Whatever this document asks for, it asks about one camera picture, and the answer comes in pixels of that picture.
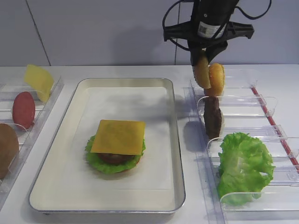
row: black cable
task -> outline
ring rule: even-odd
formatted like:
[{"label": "black cable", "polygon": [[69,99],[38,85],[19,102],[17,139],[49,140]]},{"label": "black cable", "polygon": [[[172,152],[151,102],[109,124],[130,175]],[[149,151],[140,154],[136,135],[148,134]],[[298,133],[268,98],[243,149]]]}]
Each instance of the black cable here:
[{"label": "black cable", "polygon": [[[169,12],[179,3],[183,2],[185,0],[178,0],[176,1],[172,6],[170,6],[170,8],[166,11],[164,17],[163,17],[163,20],[162,20],[162,27],[163,27],[163,30],[165,30],[165,20],[166,20],[166,17],[168,16]],[[190,51],[189,48],[186,48],[184,47],[183,45],[177,43],[176,41],[174,41],[172,38],[169,38],[169,40],[175,44],[176,46],[178,46],[179,48],[183,49],[183,50],[187,50],[187,51]]]},{"label": "black cable", "polygon": [[241,12],[246,18],[248,18],[248,19],[250,19],[250,20],[257,20],[257,19],[259,19],[259,18],[262,18],[264,15],[266,15],[266,13],[269,11],[271,5],[272,5],[272,0],[269,1],[269,6],[268,6],[266,12],[264,12],[263,14],[261,14],[261,15],[259,15],[259,16],[250,16],[250,15],[248,15],[248,14],[245,13],[245,12],[243,11],[243,9],[241,9],[239,6],[236,6],[235,8],[239,9],[240,12]]}]

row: red strip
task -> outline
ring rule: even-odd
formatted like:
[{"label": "red strip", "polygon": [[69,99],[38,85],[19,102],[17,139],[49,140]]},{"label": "red strip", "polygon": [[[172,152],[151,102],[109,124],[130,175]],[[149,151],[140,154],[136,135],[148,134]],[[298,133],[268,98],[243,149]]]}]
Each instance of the red strip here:
[{"label": "red strip", "polygon": [[[251,90],[254,93],[254,95],[259,95],[255,87],[252,87]],[[267,114],[268,113],[267,107],[265,105],[261,105],[261,107],[263,109],[263,112],[265,114]],[[275,121],[274,121],[274,119],[273,119],[272,116],[268,116],[267,119],[268,119],[268,121],[269,121],[269,123],[271,125],[276,125],[276,123],[275,123]],[[282,133],[280,132],[280,130],[277,130],[277,134],[279,136],[282,136]],[[287,155],[290,155],[292,153],[292,151],[291,151],[288,143],[286,142],[286,140],[285,139],[281,139],[280,142],[281,142],[281,145],[284,147],[285,152],[287,153]],[[298,163],[297,159],[296,158],[290,158],[290,160],[291,160],[292,164],[294,166],[296,166],[297,172],[299,173],[299,163]]]}]

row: metal tray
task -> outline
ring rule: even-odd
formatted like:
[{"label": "metal tray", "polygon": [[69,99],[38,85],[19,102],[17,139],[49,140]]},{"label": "metal tray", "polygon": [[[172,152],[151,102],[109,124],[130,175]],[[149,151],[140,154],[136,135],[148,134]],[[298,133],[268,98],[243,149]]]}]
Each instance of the metal tray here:
[{"label": "metal tray", "polygon": [[[146,150],[130,171],[103,175],[85,161],[101,119],[146,122]],[[91,78],[74,92],[28,196],[39,212],[173,213],[185,201],[172,82]]]}]

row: tray rim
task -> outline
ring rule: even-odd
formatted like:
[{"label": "tray rim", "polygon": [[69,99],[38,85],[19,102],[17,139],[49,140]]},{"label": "tray rim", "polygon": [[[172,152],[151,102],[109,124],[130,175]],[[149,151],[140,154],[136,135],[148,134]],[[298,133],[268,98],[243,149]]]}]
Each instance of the tray rim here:
[{"label": "tray rim", "polygon": [[175,213],[176,211],[178,211],[180,208],[183,207],[183,205],[185,204],[185,200],[186,200],[186,190],[185,190],[185,179],[184,179],[184,172],[183,172],[182,154],[181,154],[181,146],[180,146],[180,140],[179,140],[179,134],[178,134],[178,118],[177,118],[177,114],[176,113],[175,113],[175,127],[176,127],[176,130],[175,130],[176,133],[175,133],[175,135],[177,136],[177,139],[178,139],[178,156],[179,156],[179,160],[180,160],[179,166],[180,166],[180,171],[182,173],[181,180],[182,180],[182,190],[183,190],[184,195],[183,195],[182,203],[179,204],[179,206],[177,206],[175,209],[172,209],[172,210],[40,210],[40,209],[35,208],[31,204],[31,202],[30,202],[31,193],[32,193],[33,188],[35,186],[35,183],[36,183],[36,181],[37,181],[37,179],[39,177],[39,174],[40,174],[40,172],[41,172],[41,170],[43,168],[43,165],[44,165],[44,163],[45,163],[45,161],[47,159],[47,156],[48,156],[48,154],[50,152],[50,149],[51,149],[51,147],[53,145],[53,142],[54,142],[54,140],[55,140],[55,138],[57,136],[58,130],[60,129],[61,124],[62,124],[62,122],[63,122],[63,120],[65,118],[65,115],[68,112],[69,106],[70,106],[70,104],[71,104],[71,102],[72,102],[72,100],[74,98],[74,95],[75,95],[75,93],[76,93],[79,85],[82,82],[84,82],[86,80],[89,80],[89,79],[109,79],[109,80],[113,80],[113,79],[115,79],[115,80],[130,80],[130,79],[131,80],[132,79],[134,79],[134,80],[136,80],[136,79],[138,79],[138,80],[146,80],[146,79],[148,79],[148,80],[166,80],[167,82],[169,82],[171,84],[171,90],[170,91],[171,91],[171,95],[173,97],[171,100],[173,100],[174,107],[175,107],[175,93],[174,93],[173,82],[170,79],[168,79],[168,78],[126,78],[126,77],[124,77],[124,78],[118,78],[118,77],[112,77],[112,78],[109,78],[109,77],[105,77],[105,78],[94,77],[94,78],[92,78],[91,77],[91,78],[85,78],[85,79],[80,80],[78,82],[78,84],[76,85],[76,88],[75,88],[75,90],[73,91],[73,93],[72,93],[72,95],[70,97],[70,100],[69,100],[69,102],[68,102],[68,104],[67,104],[67,106],[66,106],[66,108],[64,110],[64,113],[63,113],[63,115],[62,115],[62,117],[61,117],[61,119],[59,121],[59,125],[57,126],[57,128],[55,130],[55,133],[52,136],[50,144],[47,147],[46,153],[45,153],[45,155],[44,155],[44,157],[43,157],[43,159],[41,161],[40,166],[37,169],[36,175],[35,175],[32,183],[30,185],[29,192],[28,192],[27,197],[26,197],[27,198],[27,202],[28,202],[30,208],[33,211],[35,211],[35,212],[44,213],[44,214],[55,214],[55,213],[59,213],[59,214],[62,214],[62,213],[68,213],[68,214],[71,214],[71,213],[74,213],[74,214],[76,214],[76,213],[77,214],[78,213],[80,213],[80,214],[87,214],[87,213],[97,213],[97,214],[139,214],[139,213],[141,213],[141,214],[173,214],[173,213]]}]

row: yellow cheese slice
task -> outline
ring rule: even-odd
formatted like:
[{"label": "yellow cheese slice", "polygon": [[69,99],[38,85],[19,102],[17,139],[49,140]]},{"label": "yellow cheese slice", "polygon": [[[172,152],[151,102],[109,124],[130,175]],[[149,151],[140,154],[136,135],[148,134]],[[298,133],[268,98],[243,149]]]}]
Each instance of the yellow cheese slice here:
[{"label": "yellow cheese slice", "polygon": [[145,122],[101,120],[91,153],[141,155]]},{"label": "yellow cheese slice", "polygon": [[27,65],[24,82],[36,90],[41,101],[48,101],[54,80],[47,70],[33,64]]}]

